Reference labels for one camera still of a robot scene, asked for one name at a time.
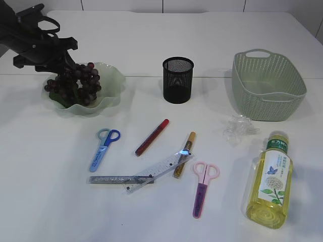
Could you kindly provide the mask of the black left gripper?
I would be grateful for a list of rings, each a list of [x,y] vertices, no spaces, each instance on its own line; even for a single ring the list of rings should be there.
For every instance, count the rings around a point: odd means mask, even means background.
[[[50,45],[34,45],[28,51],[13,58],[13,65],[19,69],[33,66],[36,72],[64,73],[76,70],[76,63],[68,50],[77,50],[78,42],[73,37],[59,38]]]

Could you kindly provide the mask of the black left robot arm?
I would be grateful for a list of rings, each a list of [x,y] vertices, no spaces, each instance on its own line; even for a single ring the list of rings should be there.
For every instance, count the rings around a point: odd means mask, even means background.
[[[63,74],[76,69],[68,53],[77,50],[73,37],[58,38],[60,24],[42,14],[44,4],[37,4],[15,13],[1,1],[1,44],[18,55],[13,65],[19,69],[34,66],[37,72]]]

